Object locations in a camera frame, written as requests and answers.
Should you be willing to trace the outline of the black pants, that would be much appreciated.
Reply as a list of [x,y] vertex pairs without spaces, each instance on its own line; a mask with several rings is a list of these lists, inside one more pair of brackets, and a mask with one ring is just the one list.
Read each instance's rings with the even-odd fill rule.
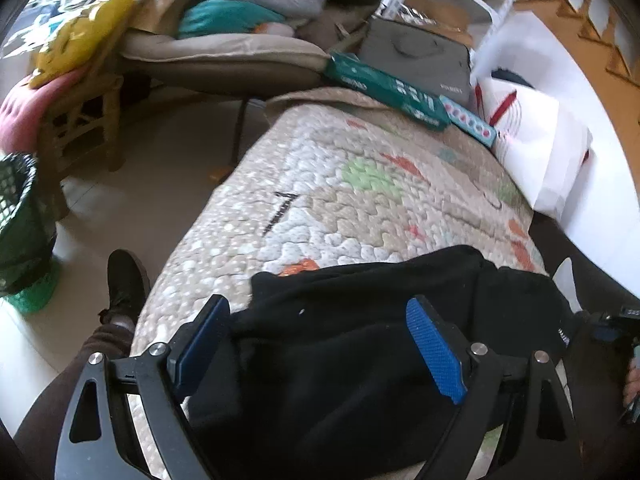
[[426,298],[469,341],[561,359],[577,323],[548,276],[454,246],[250,281],[188,403],[215,479],[367,479],[423,462],[454,414],[406,324]]

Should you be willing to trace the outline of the white cloth piece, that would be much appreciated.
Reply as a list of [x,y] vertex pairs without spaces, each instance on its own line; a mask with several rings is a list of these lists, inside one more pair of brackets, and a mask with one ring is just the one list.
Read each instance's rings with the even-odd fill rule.
[[552,281],[556,288],[566,299],[570,310],[573,313],[580,312],[582,306],[578,300],[577,289],[574,279],[573,263],[570,257],[565,258],[552,276]]

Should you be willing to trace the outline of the black shoe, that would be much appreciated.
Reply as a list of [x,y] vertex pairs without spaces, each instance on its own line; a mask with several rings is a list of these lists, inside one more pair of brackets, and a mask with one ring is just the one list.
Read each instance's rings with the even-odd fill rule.
[[134,330],[150,292],[150,282],[138,258],[125,249],[108,256],[106,266],[108,307],[99,313],[100,323],[114,324],[128,318]]

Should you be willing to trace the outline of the green mesh basket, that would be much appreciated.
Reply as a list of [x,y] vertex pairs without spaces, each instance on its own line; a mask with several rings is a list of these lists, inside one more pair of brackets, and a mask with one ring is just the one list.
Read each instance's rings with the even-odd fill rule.
[[1,298],[22,315],[42,310],[60,278],[56,224],[34,156],[1,159]]

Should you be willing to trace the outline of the light blue dotted box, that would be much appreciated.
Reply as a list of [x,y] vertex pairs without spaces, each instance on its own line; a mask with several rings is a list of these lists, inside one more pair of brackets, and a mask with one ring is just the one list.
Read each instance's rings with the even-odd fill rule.
[[445,107],[450,122],[486,148],[492,148],[497,139],[497,131],[493,126],[446,96],[440,96],[439,99]]

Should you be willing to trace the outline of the green long box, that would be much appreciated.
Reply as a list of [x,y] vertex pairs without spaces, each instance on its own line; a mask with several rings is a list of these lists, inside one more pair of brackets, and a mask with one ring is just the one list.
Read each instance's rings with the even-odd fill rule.
[[444,131],[450,125],[438,96],[364,64],[355,55],[333,53],[323,73],[326,78],[360,91],[435,131]]

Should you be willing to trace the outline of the grey laptop bag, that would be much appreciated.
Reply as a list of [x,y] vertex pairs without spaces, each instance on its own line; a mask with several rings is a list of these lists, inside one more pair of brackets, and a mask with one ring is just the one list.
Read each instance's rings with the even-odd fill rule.
[[470,102],[470,54],[460,42],[384,18],[371,18],[358,51],[364,64],[423,91]]

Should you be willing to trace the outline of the quilted patchwork bedspread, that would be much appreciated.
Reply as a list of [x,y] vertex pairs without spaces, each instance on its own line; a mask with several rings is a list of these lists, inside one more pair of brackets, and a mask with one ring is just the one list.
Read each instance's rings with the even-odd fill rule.
[[357,92],[319,89],[267,106],[269,129],[218,186],[157,278],[134,353],[170,338],[213,295],[232,315],[260,272],[401,263],[469,246],[547,276],[533,211],[486,148]]

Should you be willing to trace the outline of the wooden chair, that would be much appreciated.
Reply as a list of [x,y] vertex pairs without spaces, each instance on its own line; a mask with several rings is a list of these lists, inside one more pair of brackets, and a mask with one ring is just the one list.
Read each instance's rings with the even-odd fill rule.
[[54,218],[68,214],[62,181],[78,165],[98,155],[108,170],[124,162],[119,139],[119,91],[124,77],[105,73],[65,90],[44,112],[37,138],[40,183]]

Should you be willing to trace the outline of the beige lounge cushion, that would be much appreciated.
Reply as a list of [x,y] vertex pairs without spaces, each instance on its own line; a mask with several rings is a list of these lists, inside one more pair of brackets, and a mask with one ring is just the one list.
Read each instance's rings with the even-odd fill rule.
[[321,84],[329,55],[307,41],[272,35],[217,34],[190,39],[130,29],[119,56],[168,86],[232,98],[269,100]]

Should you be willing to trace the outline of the teal pillow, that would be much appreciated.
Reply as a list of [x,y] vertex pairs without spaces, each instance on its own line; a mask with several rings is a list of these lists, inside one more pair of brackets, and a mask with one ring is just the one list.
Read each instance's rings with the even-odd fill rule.
[[248,34],[266,23],[283,23],[286,17],[256,3],[239,0],[204,0],[183,13],[177,38],[215,34]]

